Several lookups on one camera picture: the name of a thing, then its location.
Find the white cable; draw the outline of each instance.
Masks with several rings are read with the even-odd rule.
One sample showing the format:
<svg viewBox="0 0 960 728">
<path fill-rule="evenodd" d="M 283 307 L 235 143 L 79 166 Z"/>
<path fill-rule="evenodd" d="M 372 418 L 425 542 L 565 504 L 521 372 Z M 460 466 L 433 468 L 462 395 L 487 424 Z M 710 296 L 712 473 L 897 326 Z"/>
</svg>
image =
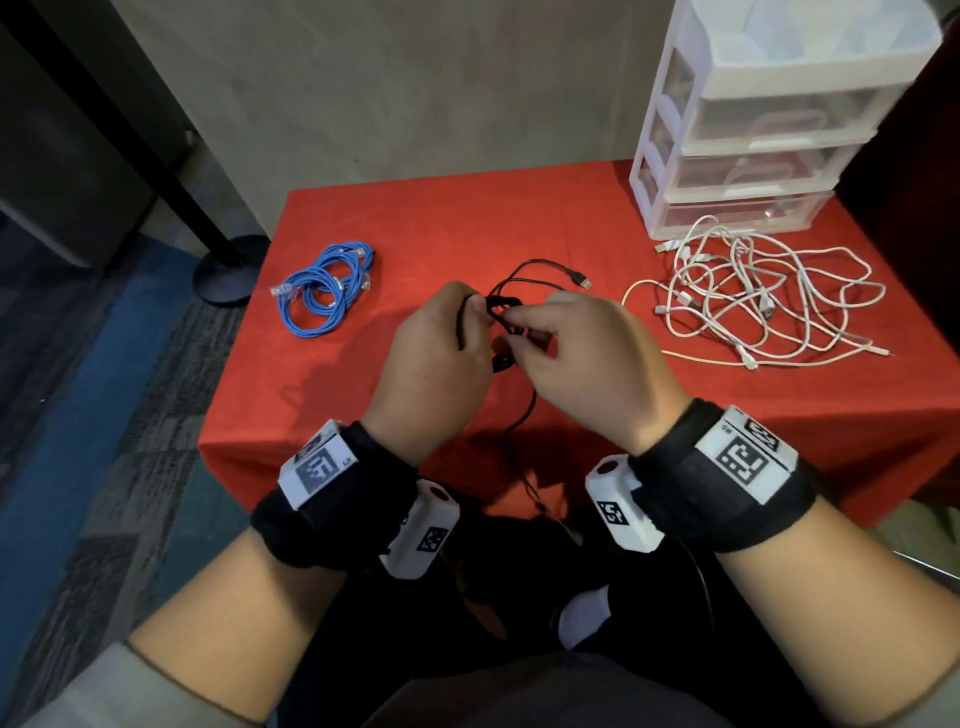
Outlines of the white cable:
<svg viewBox="0 0 960 728">
<path fill-rule="evenodd" d="M 694 235 L 694 231 L 705 221 L 713 225 L 702 235 Z M 727 250 L 717 246 L 715 241 L 719 241 Z M 757 248 L 757 241 L 764 243 L 765 250 Z M 705 252 L 711 242 L 714 242 L 711 248 L 719 248 L 719 251 Z M 870 264 L 849 248 L 836 246 L 823 250 L 794 251 L 769 235 L 758 232 L 731 233 L 720 225 L 717 218 L 705 215 L 694 223 L 683 240 L 661 243 L 656 250 L 659 253 L 673 253 L 673 275 L 669 283 L 652 279 L 638 280 L 623 294 L 621 305 L 627 304 L 630 294 L 640 285 L 649 284 L 666 291 L 666 303 L 657 305 L 655 312 L 663 316 L 670 333 L 685 339 L 707 331 L 730 346 L 740 360 L 719 361 L 668 351 L 664 351 L 665 354 L 704 364 L 746 367 L 748 370 L 755 370 L 761 365 L 822 367 L 862 352 L 890 355 L 887 350 L 874 346 L 872 340 L 847 331 L 851 310 L 878 303 L 887 292 L 883 283 L 870 280 L 874 272 Z M 823 268 L 805 265 L 802 261 L 804 255 L 829 254 L 845 254 L 863 268 L 863 275 L 847 278 Z M 817 288 L 810 274 L 841 283 L 837 298 L 829 298 Z M 789 289 L 785 288 L 788 284 L 791 284 Z M 848 298 L 857 288 L 873 289 L 876 294 L 868 301 L 851 303 Z M 788 305 L 787 290 L 799 292 L 800 310 Z M 734 310 L 746 313 L 760 326 L 762 334 L 758 340 L 753 343 L 745 341 L 720 323 L 721 318 Z M 827 317 L 825 311 L 829 310 L 840 312 L 839 325 Z M 771 326 L 771 321 L 781 311 L 790 319 L 800 322 L 802 338 Z M 672 317 L 681 312 L 692 316 L 700 325 L 687 331 L 677 330 Z M 818 332 L 828 337 L 827 343 L 815 344 L 811 340 Z M 763 347 L 771 337 L 791 342 L 796 348 L 788 353 L 766 351 Z M 845 352 L 835 352 L 841 345 L 851 348 Z M 833 353 L 834 356 L 820 361 L 795 360 L 807 352 Z"/>
</svg>

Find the person's right hand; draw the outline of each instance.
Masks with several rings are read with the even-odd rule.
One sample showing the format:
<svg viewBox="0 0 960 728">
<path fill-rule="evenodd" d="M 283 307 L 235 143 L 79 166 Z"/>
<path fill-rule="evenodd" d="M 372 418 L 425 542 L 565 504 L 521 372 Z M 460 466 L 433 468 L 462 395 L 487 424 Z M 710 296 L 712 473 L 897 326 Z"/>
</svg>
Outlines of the person's right hand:
<svg viewBox="0 0 960 728">
<path fill-rule="evenodd" d="M 503 317 L 557 335 L 557 358 L 522 336 L 506 340 L 544 399 L 631 455 L 652 447 L 690 404 L 650 332 L 617 303 L 558 291 Z"/>
</svg>

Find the coiled blue cable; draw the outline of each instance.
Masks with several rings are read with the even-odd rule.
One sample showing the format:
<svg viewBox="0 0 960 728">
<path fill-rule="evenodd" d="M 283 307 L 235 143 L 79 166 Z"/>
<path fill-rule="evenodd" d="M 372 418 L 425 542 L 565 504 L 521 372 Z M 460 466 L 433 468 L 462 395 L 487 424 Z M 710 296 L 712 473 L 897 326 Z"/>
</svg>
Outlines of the coiled blue cable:
<svg viewBox="0 0 960 728">
<path fill-rule="evenodd" d="M 341 279 L 326 269 L 334 263 L 346 263 L 350 272 Z M 367 243 L 337 243 L 326 248 L 313 265 L 297 271 L 281 285 L 271 289 L 276 296 L 280 318 L 291 333 L 303 339 L 313 339 L 330 333 L 347 315 L 348 309 L 357 300 L 361 290 L 370 290 L 370 269 L 373 266 L 373 248 Z M 317 296 L 329 293 L 333 303 L 323 305 Z M 290 304 L 302 295 L 303 305 L 310 313 L 325 316 L 326 321 L 317 328 L 303 328 L 290 318 Z"/>
</svg>

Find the table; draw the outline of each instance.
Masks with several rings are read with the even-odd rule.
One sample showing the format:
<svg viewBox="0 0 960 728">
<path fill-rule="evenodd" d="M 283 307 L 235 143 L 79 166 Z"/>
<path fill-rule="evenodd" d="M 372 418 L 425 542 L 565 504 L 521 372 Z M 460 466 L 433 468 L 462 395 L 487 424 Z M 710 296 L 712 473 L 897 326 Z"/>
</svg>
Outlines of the table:
<svg viewBox="0 0 960 728">
<path fill-rule="evenodd" d="M 486 293 L 521 261 L 546 257 L 587 274 L 592 294 L 619 301 L 632 281 L 662 278 L 664 256 L 636 210 L 629 168 L 596 162 L 292 192 L 207 413 L 200 438 L 207 466 L 252 509 L 276 485 L 279 466 L 327 419 L 350 422 L 363 413 L 397 325 L 447 280 Z M 794 445 L 832 476 L 844 510 L 873 525 L 960 451 L 960 362 L 839 203 L 811 231 L 782 238 L 795 249 L 848 245 L 875 266 L 889 292 L 854 313 L 852 330 L 894 356 L 753 373 L 680 359 L 671 365 L 693 395 L 736 403 Z M 335 332 L 296 338 L 280 322 L 270 287 L 326 245 L 348 240 L 376 249 L 372 291 Z M 536 273 L 572 287 L 559 272 Z M 548 292 L 520 284 L 508 290 L 526 303 Z M 654 298 L 652 290 L 639 292 L 628 307 L 665 348 L 730 358 L 703 337 L 674 339 L 653 312 Z M 490 513 L 533 515 L 495 442 L 530 393 L 517 368 L 497 375 L 481 411 L 423 465 L 424 476 L 482 497 Z M 546 402 L 512 437 L 524 471 L 559 515 L 585 498 L 584 475 L 614 452 Z"/>
</svg>

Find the black round base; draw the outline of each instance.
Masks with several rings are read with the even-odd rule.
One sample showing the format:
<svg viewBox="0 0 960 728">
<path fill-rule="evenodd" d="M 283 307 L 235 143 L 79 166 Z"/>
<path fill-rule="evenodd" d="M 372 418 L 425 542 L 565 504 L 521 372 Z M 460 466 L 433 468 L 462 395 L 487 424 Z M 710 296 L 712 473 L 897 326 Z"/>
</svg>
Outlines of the black round base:
<svg viewBox="0 0 960 728">
<path fill-rule="evenodd" d="M 241 235 L 230 240 L 246 259 L 243 265 L 229 268 L 207 255 L 193 271 L 193 291 L 205 303 L 219 308 L 243 305 L 250 300 L 260 266 L 267 256 L 270 238 L 266 235 Z"/>
</svg>

